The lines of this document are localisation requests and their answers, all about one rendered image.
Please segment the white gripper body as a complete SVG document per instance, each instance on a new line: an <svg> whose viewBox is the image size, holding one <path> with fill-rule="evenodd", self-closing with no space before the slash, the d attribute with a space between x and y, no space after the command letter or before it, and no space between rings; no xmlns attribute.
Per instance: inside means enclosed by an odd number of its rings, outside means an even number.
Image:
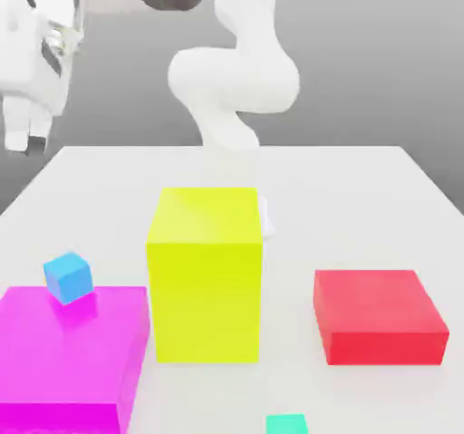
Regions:
<svg viewBox="0 0 464 434"><path fill-rule="evenodd" d="M0 92L27 98L60 116L67 102L72 59L55 55L47 46L47 28L37 13L20 18L14 30L0 25Z"/></svg>

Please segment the small blue cube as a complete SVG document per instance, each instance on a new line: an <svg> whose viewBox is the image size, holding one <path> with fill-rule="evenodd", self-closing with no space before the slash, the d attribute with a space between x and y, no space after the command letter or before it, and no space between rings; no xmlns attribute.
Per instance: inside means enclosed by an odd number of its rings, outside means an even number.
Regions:
<svg viewBox="0 0 464 434"><path fill-rule="evenodd" d="M94 290L89 264L74 252L46 262L43 272L50 294L62 305L70 304Z"/></svg>

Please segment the small green cube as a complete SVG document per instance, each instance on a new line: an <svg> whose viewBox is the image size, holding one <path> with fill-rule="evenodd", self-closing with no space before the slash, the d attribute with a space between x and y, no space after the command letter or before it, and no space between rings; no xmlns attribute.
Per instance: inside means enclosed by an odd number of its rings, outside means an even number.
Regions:
<svg viewBox="0 0 464 434"><path fill-rule="evenodd" d="M266 434L309 434L304 414L272 414L266 417Z"/></svg>

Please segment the large yellow box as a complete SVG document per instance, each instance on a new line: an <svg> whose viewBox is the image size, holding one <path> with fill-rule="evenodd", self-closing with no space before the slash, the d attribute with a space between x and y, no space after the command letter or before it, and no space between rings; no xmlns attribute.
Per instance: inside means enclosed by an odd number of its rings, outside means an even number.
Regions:
<svg viewBox="0 0 464 434"><path fill-rule="evenodd" d="M263 236L255 188L163 188L146 252L158 362L258 361Z"/></svg>

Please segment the large magenta box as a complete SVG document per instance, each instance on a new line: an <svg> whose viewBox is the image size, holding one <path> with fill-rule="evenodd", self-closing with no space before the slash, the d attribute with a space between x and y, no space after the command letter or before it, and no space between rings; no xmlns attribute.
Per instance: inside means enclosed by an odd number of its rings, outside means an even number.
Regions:
<svg viewBox="0 0 464 434"><path fill-rule="evenodd" d="M150 336L143 286L68 305L41 286L0 298L0 434L127 434Z"/></svg>

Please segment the large red box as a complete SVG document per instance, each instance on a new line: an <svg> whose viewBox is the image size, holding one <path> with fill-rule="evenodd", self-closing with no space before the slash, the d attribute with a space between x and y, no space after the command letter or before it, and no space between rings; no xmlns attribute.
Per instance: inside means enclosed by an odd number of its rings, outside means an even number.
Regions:
<svg viewBox="0 0 464 434"><path fill-rule="evenodd" d="M449 327L412 270L317 270L313 305L330 365L440 365Z"/></svg>

